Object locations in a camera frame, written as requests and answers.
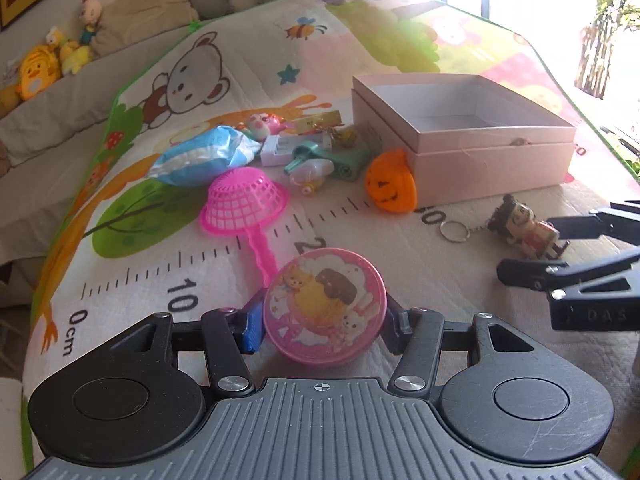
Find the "pink cardboard box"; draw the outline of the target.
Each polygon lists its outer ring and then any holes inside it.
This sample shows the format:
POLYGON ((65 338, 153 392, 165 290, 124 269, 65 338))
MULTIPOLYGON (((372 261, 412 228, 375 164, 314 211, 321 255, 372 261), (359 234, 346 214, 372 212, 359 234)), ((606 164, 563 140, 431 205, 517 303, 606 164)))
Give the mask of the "pink cardboard box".
POLYGON ((420 207, 560 184, 575 151, 570 122, 480 75, 356 76, 352 118, 373 155, 404 152, 420 207))

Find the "small doll plush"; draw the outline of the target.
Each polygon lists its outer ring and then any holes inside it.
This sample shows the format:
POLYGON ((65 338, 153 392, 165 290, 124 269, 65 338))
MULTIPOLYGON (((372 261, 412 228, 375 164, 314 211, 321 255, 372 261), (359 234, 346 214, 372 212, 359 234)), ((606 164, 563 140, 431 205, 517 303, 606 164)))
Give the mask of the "small doll plush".
POLYGON ((82 25, 82 32, 79 43, 85 46, 90 44, 92 38, 96 36, 103 6, 99 0, 82 0, 79 19, 82 25))

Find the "white battery charger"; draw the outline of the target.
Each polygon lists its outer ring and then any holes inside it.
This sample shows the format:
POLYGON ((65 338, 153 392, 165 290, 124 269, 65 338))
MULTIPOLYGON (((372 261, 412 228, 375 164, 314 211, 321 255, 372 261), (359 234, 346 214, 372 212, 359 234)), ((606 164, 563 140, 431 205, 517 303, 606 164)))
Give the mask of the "white battery charger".
POLYGON ((327 148, 331 141, 324 133, 311 133, 304 136, 296 136, 295 134, 277 134, 276 136, 268 136, 262 150, 260 151, 260 161, 265 167, 283 167, 293 160, 293 150, 299 144, 308 141, 327 148))

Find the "beige cushion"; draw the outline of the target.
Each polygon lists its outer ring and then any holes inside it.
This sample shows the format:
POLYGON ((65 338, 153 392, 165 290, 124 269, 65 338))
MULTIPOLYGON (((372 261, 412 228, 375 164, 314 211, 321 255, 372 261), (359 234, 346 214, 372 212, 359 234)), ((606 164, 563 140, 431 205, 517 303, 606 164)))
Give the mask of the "beige cushion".
POLYGON ((116 0, 104 6, 90 47, 104 58, 197 18, 190 0, 116 0))

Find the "pink round cartoon tin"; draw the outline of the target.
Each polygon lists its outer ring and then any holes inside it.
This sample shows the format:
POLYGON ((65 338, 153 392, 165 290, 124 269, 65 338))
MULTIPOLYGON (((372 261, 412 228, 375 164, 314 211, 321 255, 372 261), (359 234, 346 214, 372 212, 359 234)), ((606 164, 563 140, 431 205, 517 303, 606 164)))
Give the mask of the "pink round cartoon tin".
POLYGON ((369 349, 387 306, 382 276, 369 260, 342 248, 319 248, 279 271, 267 289, 262 319, 284 356, 334 367, 369 349))

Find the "teal toy hair dryer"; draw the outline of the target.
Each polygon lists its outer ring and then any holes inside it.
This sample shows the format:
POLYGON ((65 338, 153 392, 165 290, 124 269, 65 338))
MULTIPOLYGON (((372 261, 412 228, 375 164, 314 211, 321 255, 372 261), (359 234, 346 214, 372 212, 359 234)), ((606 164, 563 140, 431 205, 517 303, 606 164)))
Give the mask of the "teal toy hair dryer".
POLYGON ((326 178, 346 182, 357 180, 370 159, 370 152, 367 148, 346 148, 334 152, 305 141, 294 148, 292 156, 283 172, 303 195, 311 196, 322 187, 326 178))

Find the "cartoon animal play mat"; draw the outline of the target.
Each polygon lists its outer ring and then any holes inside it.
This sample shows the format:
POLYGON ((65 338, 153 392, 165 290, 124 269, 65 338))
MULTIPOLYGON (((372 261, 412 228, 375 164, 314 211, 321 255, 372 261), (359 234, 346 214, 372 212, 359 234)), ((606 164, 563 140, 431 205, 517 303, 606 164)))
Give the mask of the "cartoon animal play mat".
MULTIPOLYGON (((329 151, 356 148, 352 81, 360 75, 477 75, 541 105, 574 127, 561 184, 524 193, 534 211, 577 214, 638 185, 520 36, 449 6, 416 0, 278 0, 193 27, 154 55, 116 96, 101 147, 56 234, 32 306, 23 391, 130 323, 155 311, 192 321, 238 306, 262 282, 243 235, 209 236, 198 225, 204 186, 182 188, 152 173, 160 155, 217 127, 240 139, 243 162, 263 165, 270 145, 299 141, 319 116, 342 124, 320 134, 329 151)), ((602 457, 622 466, 639 439, 634 332, 552 330, 536 292, 502 286, 506 245, 480 234, 449 243, 439 222, 488 216, 499 197, 390 214, 361 182, 329 178, 313 196, 292 191, 266 237, 278 263, 322 244, 367 257, 406 307, 460 320, 484 308, 603 382, 615 406, 602 457)))

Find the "yellow duck plush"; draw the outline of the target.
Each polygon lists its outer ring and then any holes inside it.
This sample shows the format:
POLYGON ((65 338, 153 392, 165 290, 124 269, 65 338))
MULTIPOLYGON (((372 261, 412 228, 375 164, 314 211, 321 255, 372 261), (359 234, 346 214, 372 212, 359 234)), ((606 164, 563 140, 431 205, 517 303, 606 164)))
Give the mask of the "yellow duck plush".
POLYGON ((28 101, 43 92, 62 77, 58 57, 46 46, 30 50, 18 70, 17 93, 28 101))

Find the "pink plastic strainer basket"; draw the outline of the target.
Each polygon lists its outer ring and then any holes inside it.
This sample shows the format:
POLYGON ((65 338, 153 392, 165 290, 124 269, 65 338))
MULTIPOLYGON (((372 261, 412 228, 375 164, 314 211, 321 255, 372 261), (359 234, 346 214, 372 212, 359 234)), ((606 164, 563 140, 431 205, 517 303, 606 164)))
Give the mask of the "pink plastic strainer basket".
POLYGON ((255 167, 231 169, 209 187, 200 213, 201 228, 209 235, 244 235, 254 252, 256 266, 267 288, 278 272, 265 228, 288 206, 288 191, 255 167))

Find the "orange pumpkin toy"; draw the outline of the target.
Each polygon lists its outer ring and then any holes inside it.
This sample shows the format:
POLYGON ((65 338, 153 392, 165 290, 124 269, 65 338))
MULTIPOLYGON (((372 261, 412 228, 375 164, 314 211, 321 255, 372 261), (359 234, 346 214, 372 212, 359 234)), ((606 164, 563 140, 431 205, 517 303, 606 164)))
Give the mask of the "orange pumpkin toy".
POLYGON ((418 190, 406 153, 398 148, 375 157, 364 177, 364 187, 378 208, 405 214, 418 206, 418 190))

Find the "cartoon boy keychain figure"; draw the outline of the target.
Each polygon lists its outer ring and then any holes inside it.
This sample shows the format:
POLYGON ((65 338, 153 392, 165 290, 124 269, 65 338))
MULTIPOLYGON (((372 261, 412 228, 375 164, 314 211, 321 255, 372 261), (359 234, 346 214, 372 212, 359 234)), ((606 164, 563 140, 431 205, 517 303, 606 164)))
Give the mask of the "cartoon boy keychain figure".
POLYGON ((454 244, 465 243, 472 234, 489 232, 534 260, 559 260, 570 247, 570 241, 562 242, 560 231, 551 222, 539 219, 532 208, 512 194, 502 196, 501 204, 481 226, 469 228, 457 220, 444 220, 438 229, 447 242, 454 244))

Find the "pink pig toy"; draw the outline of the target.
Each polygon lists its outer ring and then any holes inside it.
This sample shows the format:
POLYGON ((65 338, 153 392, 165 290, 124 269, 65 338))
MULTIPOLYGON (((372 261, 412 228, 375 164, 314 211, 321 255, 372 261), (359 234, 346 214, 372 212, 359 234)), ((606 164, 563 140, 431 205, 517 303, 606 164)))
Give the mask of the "pink pig toy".
POLYGON ((250 115, 246 122, 239 126, 242 133, 257 142, 264 142, 268 136, 276 136, 286 129, 284 119, 276 114, 257 113, 250 115))

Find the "blue tissue packet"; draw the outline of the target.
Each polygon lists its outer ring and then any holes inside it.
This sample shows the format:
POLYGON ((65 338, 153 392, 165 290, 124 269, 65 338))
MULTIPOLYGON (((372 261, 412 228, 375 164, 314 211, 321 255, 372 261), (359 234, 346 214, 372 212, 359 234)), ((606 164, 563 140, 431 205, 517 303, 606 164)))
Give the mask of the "blue tissue packet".
POLYGON ((240 130, 219 126, 164 151, 148 177, 183 188, 209 185, 225 172, 248 165, 261 148, 240 130))

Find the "beige covered sofa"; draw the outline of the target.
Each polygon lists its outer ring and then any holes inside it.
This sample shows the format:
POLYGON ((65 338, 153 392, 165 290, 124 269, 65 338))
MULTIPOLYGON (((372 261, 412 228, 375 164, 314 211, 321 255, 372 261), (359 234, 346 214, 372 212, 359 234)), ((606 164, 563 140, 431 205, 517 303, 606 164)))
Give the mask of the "beige covered sofa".
POLYGON ((90 172, 117 93, 189 35, 181 27, 89 63, 1 119, 1 305, 32 301, 68 206, 90 172))

